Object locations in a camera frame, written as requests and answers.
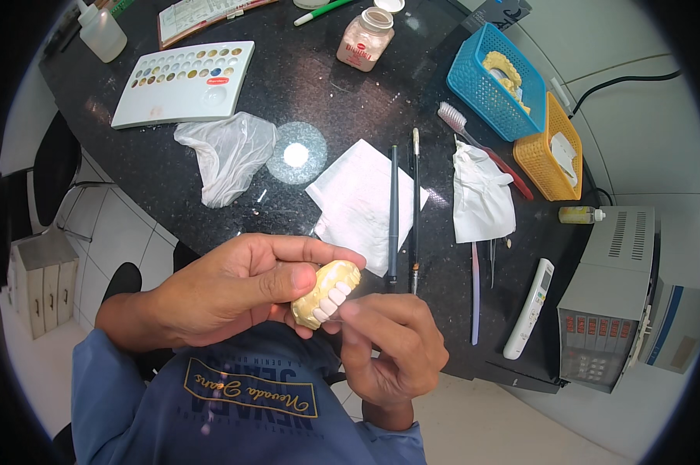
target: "black granite countertop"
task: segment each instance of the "black granite countertop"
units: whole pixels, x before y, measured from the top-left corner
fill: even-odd
[[[61,113],[82,146],[123,191],[200,254],[241,232],[309,234],[321,214],[304,192],[309,182],[286,184],[262,167],[232,205],[206,208],[200,202],[202,183],[195,154],[173,139],[174,124],[123,130],[110,127],[139,56],[158,51],[157,14],[169,4],[134,2],[118,18],[128,44],[111,63],[100,62],[78,37],[66,51],[41,62]],[[392,144],[404,146],[412,127],[417,126],[421,184],[431,193],[421,214],[419,295],[429,303],[450,351],[444,371],[510,383],[510,378],[493,374],[493,369],[504,367],[519,377],[556,386],[559,333],[554,309],[591,228],[561,225],[559,207],[578,202],[545,201],[513,160],[512,144],[502,141],[446,86],[453,57],[470,35],[459,25],[466,14],[445,0],[409,0],[395,15],[395,36],[388,49],[371,72],[363,73],[339,62],[335,53],[345,26],[368,6],[371,0],[344,5],[295,28],[293,20],[305,12],[281,0],[215,24],[175,46],[255,41],[237,111],[277,126],[292,121],[315,126],[326,139],[325,167],[359,138],[382,153]],[[521,174],[536,197],[526,201],[512,190],[517,230],[509,236],[512,248],[501,245],[497,249],[494,289],[489,288],[487,245],[478,245],[483,285],[475,347],[471,346],[471,245],[456,244],[454,239],[453,132],[436,115],[439,101],[449,101],[462,111],[469,133],[493,147]],[[403,167],[405,157],[403,150]],[[595,201],[591,198],[583,203],[595,205]],[[540,257],[556,265],[554,284],[527,350],[518,360],[506,360],[502,349]],[[399,269],[408,269],[405,253],[400,254]],[[406,289],[407,275],[400,274],[398,288]],[[364,272],[363,289],[382,291],[382,279]]]

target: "blue shirt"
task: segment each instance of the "blue shirt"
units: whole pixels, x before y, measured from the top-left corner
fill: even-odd
[[[338,365],[325,341],[271,321],[179,350],[146,386],[133,360],[93,330],[73,351],[77,460],[425,463],[418,423],[390,432],[352,421],[322,379]]]

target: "jar lid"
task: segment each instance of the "jar lid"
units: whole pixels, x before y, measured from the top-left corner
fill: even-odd
[[[379,7],[370,7],[360,14],[363,26],[373,32],[386,32],[394,25],[391,13]]]
[[[404,0],[373,0],[373,5],[394,14],[402,11]]]

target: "finger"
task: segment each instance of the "finger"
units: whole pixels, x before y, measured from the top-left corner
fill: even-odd
[[[253,277],[231,278],[232,305],[249,309],[264,303],[290,302],[309,293],[317,273],[306,263],[292,263]]]
[[[366,259],[345,247],[332,246],[306,236],[275,236],[260,234],[259,239],[269,245],[278,260],[328,264],[333,260],[348,260],[363,269]]]
[[[327,321],[322,323],[322,328],[329,334],[337,334],[343,328],[339,321]]]
[[[356,302],[340,305],[340,314],[345,324],[364,335],[394,359],[400,370],[412,378],[424,378],[429,359],[422,339],[414,330],[388,319],[373,309],[361,307]]]
[[[413,294],[369,294],[357,299],[358,305],[375,310],[388,319],[417,332],[426,348],[442,343],[436,321],[428,305]]]
[[[296,263],[296,262],[284,262],[283,260],[277,260],[275,263],[275,267],[280,268],[282,266],[291,265],[294,263]],[[311,268],[314,269],[315,272],[318,272],[319,268],[321,268],[321,266],[317,265],[316,263],[312,263],[312,262],[304,262],[304,263],[309,264],[311,266]]]
[[[270,321],[285,323],[296,331],[296,334],[301,339],[311,339],[311,337],[314,335],[314,331],[296,322],[296,319],[293,317],[293,313],[291,313],[285,305],[272,305],[270,316],[268,316],[267,319]]]
[[[345,367],[345,376],[353,387],[364,392],[374,383],[373,362],[371,360],[371,341],[353,327],[343,325],[343,348],[340,358]]]

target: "plastic jar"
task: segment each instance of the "plastic jar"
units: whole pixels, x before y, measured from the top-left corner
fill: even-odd
[[[592,225],[606,218],[606,213],[593,207],[562,207],[559,209],[559,222],[573,225]]]
[[[394,36],[392,14],[379,7],[370,7],[356,16],[345,29],[337,60],[366,73],[376,66]]]
[[[329,0],[293,0],[293,4],[304,10],[316,10],[328,4]]]

